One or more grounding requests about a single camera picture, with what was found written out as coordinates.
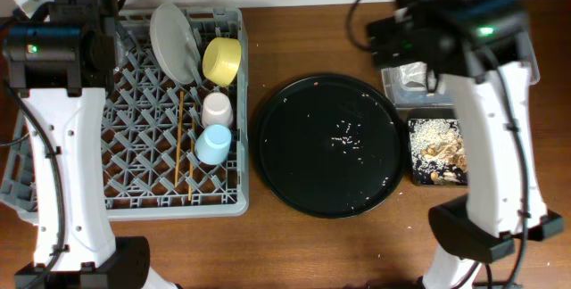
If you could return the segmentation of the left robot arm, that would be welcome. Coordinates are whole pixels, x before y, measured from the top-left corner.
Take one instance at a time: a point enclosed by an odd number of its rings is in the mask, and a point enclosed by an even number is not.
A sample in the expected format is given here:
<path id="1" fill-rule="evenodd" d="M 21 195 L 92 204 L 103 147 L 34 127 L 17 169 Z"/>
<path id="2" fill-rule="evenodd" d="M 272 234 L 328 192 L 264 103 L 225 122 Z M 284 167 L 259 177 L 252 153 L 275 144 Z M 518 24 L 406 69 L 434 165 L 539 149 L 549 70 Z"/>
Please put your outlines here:
<path id="1" fill-rule="evenodd" d="M 116 237 L 104 204 L 101 128 L 126 0 L 50 0 L 4 41 L 5 86 L 24 114 L 37 195 L 33 261 L 19 288 L 166 288 L 142 236 Z"/>

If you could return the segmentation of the blue cup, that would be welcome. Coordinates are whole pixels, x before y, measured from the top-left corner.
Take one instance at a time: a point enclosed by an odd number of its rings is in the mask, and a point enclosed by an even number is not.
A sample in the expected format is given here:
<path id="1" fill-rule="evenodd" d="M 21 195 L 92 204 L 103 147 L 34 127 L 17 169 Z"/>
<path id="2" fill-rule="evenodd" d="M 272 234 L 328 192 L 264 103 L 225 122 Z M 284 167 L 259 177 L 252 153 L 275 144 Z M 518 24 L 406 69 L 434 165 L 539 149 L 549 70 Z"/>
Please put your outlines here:
<path id="1" fill-rule="evenodd" d="M 227 157 L 232 142 L 229 128 L 220 124 L 208 126 L 195 143 L 195 155 L 207 165 L 219 165 Z"/>

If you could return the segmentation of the wooden chopstick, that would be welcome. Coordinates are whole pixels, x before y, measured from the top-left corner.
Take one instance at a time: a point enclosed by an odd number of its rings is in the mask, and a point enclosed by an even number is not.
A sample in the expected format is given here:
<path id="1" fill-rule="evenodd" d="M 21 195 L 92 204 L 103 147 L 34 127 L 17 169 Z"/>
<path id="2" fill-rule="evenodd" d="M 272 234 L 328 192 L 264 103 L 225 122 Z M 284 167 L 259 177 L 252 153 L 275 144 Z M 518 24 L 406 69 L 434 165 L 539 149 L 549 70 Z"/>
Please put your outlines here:
<path id="1" fill-rule="evenodd" d="M 179 167 L 180 167 L 180 154 L 182 143 L 182 126 L 184 117 L 184 91 L 179 91 L 179 105 L 178 105 L 178 135 L 177 135 L 177 148 L 176 148 L 176 166 L 175 166 L 175 188 L 178 187 L 179 181 Z"/>
<path id="2" fill-rule="evenodd" d="M 191 133 L 194 133 L 194 129 L 195 129 L 195 122 L 194 120 L 191 120 Z M 189 154 L 193 154 L 194 153 L 194 139 L 191 137 L 190 138 L 190 151 Z M 191 204 L 192 203 L 192 199 L 193 199 L 193 184 L 192 181 L 194 180 L 194 163 L 189 160 L 189 171 L 188 171 L 188 176 L 190 178 L 190 181 L 188 183 L 188 201 Z"/>

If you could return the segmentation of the pink cup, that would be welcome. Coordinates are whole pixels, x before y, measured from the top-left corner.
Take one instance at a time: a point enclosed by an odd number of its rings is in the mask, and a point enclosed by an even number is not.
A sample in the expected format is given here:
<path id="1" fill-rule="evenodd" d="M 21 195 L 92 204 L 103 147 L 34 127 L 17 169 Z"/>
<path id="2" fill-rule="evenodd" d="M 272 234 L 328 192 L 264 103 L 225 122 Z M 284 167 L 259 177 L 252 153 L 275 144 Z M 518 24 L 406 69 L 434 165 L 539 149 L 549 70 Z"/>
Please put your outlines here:
<path id="1" fill-rule="evenodd" d="M 205 97 L 202 110 L 202 124 L 205 128 L 215 124 L 231 128 L 233 121 L 234 113 L 227 95 L 213 92 Z"/>

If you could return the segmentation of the yellow bowl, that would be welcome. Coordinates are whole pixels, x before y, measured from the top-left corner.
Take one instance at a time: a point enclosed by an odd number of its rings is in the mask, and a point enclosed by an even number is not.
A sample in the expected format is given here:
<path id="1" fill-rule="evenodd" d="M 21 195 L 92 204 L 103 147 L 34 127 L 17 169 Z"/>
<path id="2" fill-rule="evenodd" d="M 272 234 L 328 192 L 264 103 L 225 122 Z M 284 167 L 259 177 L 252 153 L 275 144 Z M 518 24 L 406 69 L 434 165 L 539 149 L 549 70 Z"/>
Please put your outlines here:
<path id="1" fill-rule="evenodd" d="M 206 47 L 203 75 L 220 87 L 228 87 L 236 77 L 242 59 L 240 41 L 216 37 Z"/>

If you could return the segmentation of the white napkin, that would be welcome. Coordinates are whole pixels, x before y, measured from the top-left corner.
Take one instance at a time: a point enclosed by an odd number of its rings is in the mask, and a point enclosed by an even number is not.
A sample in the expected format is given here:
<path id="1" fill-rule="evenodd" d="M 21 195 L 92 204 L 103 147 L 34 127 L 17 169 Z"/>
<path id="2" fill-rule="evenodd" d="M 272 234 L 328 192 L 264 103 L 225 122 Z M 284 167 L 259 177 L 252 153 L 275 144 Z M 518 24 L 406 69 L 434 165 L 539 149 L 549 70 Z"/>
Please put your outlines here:
<path id="1" fill-rule="evenodd" d="M 427 93 L 426 85 L 434 87 L 436 84 L 433 72 L 429 73 L 429 79 L 426 82 L 427 66 L 423 62 L 403 65 L 398 70 L 400 72 L 398 82 L 405 91 Z"/>

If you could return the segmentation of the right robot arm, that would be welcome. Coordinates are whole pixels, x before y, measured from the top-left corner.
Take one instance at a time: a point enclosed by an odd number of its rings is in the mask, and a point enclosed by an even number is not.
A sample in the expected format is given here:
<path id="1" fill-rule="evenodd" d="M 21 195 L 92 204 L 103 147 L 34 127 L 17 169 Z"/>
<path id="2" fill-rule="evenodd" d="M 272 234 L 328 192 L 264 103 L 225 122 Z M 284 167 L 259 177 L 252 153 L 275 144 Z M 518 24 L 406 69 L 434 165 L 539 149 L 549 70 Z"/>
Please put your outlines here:
<path id="1" fill-rule="evenodd" d="M 452 96 L 468 193 L 429 211 L 438 246 L 421 288 L 470 288 L 480 268 L 560 234 L 537 184 L 528 97 L 538 67 L 520 0 L 395 0 L 370 51 L 423 62 Z"/>

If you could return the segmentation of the grey plate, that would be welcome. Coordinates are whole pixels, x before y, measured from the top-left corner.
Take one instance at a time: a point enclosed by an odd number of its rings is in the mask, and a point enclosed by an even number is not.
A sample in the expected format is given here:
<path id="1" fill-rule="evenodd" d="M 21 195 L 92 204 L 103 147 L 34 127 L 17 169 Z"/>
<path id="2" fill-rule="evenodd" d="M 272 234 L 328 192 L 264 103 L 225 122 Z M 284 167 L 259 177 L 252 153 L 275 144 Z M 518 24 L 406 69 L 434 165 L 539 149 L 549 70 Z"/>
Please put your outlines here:
<path id="1" fill-rule="evenodd" d="M 178 7 L 161 4 L 152 14 L 149 34 L 155 59 L 170 79 L 184 85 L 201 82 L 194 32 Z"/>

